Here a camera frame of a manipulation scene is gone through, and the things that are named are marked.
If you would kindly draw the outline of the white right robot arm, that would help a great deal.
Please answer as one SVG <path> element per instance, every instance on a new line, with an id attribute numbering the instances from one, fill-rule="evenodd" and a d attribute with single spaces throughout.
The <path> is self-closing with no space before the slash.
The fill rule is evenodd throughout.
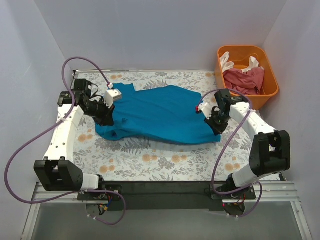
<path id="1" fill-rule="evenodd" d="M 237 199 L 245 189 L 260 179 L 287 171 L 291 167 L 290 135 L 285 130 L 277 130 L 268 125 L 253 109 L 252 101 L 240 92 L 231 96 L 232 90 L 220 88 L 213 90 L 217 106 L 200 101 L 196 112 L 204 115 L 205 123 L 214 135 L 221 135 L 228 127 L 229 120 L 238 123 L 238 127 L 227 140 L 222 152 L 225 152 L 236 133 L 243 129 L 252 141 L 248 164 L 228 176 L 226 182 L 213 188 L 217 195 L 228 195 Z"/>

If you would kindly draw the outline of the blue t shirt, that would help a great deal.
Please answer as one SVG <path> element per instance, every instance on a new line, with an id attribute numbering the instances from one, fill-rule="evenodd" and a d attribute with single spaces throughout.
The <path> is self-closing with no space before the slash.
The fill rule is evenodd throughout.
<path id="1" fill-rule="evenodd" d="M 133 84 L 115 84 L 122 98 L 115 102 L 113 126 L 95 126 L 96 133 L 109 141 L 147 137 L 160 142 L 200 145 L 220 142 L 196 113 L 202 95 L 174 85 L 135 90 Z"/>

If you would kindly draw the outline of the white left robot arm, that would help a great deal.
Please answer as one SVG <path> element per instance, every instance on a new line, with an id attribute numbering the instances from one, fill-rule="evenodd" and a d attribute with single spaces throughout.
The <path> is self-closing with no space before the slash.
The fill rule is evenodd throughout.
<path id="1" fill-rule="evenodd" d="M 57 123 L 50 145 L 42 160 L 34 163 L 34 171 L 46 191 L 89 191 L 95 200 L 106 196 L 102 177 L 87 174 L 75 165 L 74 143 L 83 116 L 92 117 L 100 126 L 113 126 L 115 101 L 121 99 L 118 89 L 107 89 L 104 96 L 94 100 L 92 83 L 77 79 L 71 91 L 63 91 L 58 98 Z"/>

